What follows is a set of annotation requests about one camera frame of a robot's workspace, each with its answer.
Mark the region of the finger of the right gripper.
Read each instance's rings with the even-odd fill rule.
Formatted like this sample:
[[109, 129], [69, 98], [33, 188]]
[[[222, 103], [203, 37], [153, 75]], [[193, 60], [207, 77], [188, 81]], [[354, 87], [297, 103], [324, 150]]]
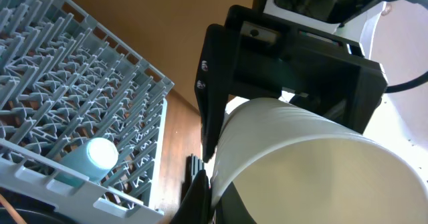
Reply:
[[239, 41], [238, 32], [222, 25], [211, 24], [207, 28], [195, 80], [204, 162], [213, 157], [219, 140], [237, 65]]

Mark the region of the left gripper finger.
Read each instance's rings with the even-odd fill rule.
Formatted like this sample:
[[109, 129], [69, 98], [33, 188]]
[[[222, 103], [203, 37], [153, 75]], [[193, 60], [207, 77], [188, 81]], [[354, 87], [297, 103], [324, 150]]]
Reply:
[[170, 224], [208, 224], [211, 190], [205, 170], [200, 170]]

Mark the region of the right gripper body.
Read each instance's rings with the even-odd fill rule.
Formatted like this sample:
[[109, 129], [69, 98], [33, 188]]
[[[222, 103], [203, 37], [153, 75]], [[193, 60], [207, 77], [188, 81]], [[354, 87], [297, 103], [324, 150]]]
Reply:
[[225, 27], [240, 34], [231, 95], [278, 98], [288, 90], [292, 104], [364, 132], [387, 80], [358, 43], [239, 5]]

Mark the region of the white cup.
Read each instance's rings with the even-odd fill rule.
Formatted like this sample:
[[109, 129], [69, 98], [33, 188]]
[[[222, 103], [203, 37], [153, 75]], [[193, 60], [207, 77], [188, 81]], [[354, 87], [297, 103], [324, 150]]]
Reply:
[[427, 222], [427, 186], [403, 157], [272, 98], [228, 116], [211, 190], [238, 223]]

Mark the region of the light blue cup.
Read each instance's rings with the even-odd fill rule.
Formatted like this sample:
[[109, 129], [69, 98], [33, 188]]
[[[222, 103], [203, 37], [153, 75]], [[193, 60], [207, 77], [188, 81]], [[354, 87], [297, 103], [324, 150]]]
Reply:
[[94, 183], [99, 183], [117, 162], [117, 148], [105, 138], [91, 138], [60, 160], [60, 164], [86, 175]]

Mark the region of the wooden chopstick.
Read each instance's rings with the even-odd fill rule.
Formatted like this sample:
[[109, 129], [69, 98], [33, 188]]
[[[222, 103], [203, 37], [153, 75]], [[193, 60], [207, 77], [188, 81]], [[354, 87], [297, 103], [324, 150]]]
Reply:
[[6, 200], [3, 195], [0, 195], [0, 203], [17, 224], [27, 224], [24, 218], [14, 209], [14, 207]]

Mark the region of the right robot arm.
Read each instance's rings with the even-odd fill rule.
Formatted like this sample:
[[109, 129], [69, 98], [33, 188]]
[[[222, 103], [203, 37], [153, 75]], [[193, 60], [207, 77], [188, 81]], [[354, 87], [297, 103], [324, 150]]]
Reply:
[[[427, 82], [427, 75], [388, 85], [370, 59], [377, 22], [398, 0], [253, 0], [233, 5], [225, 23], [207, 28], [195, 95], [202, 158], [217, 148], [230, 96], [279, 98], [364, 132], [384, 94]], [[405, 0], [426, 6], [427, 0]]]

